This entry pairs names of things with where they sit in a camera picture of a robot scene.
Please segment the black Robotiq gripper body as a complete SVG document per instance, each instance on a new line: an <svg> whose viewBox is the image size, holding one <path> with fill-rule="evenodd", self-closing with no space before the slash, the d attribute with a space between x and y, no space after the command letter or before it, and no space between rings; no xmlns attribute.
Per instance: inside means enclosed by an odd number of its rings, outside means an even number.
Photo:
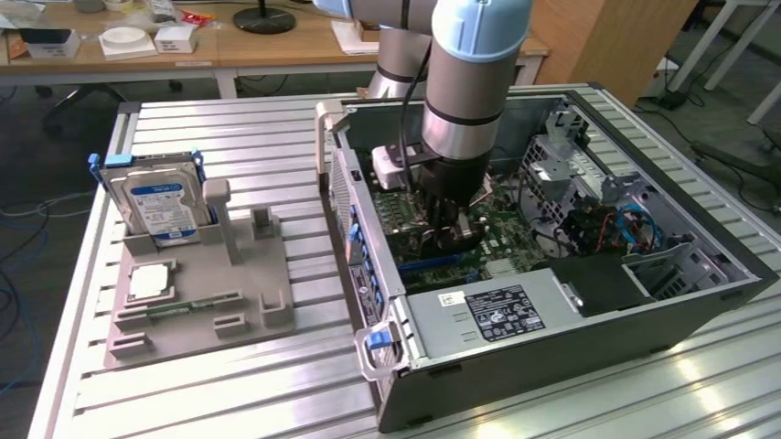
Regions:
<svg viewBox="0 0 781 439"><path fill-rule="evenodd" d="M468 206L482 186L489 163L489 153L466 160L440 157L426 162L420 171L425 199Z"/></svg>

